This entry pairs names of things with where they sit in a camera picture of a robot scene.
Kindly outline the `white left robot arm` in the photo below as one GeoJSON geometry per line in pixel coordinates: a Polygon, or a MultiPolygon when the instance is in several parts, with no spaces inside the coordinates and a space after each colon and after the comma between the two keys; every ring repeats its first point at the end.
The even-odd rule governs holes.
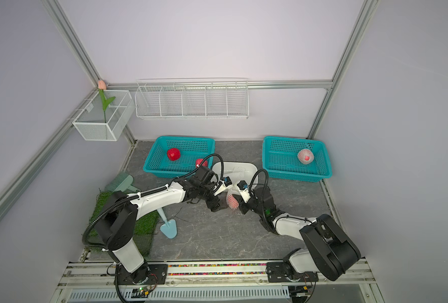
{"type": "Polygon", "coordinates": [[[152,272],[133,239],[136,222],[160,208],[192,199],[202,199],[216,211],[218,195],[231,186],[231,179],[222,177],[214,182],[213,176],[185,175],[145,192],[115,192],[83,232],[83,244],[107,250],[117,263],[117,278],[123,277],[129,284],[147,283],[152,272]]]}

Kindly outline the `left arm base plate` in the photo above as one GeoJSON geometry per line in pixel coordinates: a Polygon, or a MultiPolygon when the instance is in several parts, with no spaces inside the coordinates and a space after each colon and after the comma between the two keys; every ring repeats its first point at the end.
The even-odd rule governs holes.
{"type": "Polygon", "coordinates": [[[149,265],[145,263],[132,273],[129,273],[122,265],[115,270],[119,285],[162,285],[167,279],[167,273],[166,263],[149,265]]]}

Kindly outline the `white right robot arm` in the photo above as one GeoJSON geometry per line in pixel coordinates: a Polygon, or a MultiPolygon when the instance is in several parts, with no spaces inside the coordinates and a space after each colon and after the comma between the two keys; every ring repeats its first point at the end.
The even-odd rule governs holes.
{"type": "Polygon", "coordinates": [[[290,279],[295,280],[314,266],[326,279],[335,281],[362,258],[356,244],[330,215],[307,218],[284,212],[274,204],[270,189],[264,185],[252,189],[243,184],[238,189],[234,197],[243,214],[257,214],[260,224],[274,235],[303,241],[304,248],[283,258],[290,279]]]}

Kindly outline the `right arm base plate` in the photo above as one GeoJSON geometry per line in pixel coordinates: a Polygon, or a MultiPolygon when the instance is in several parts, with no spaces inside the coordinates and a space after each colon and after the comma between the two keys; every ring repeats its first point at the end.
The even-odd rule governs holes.
{"type": "Polygon", "coordinates": [[[270,283],[285,282],[318,282],[316,272],[305,271],[298,273],[289,263],[285,261],[267,262],[266,275],[270,283]]]}

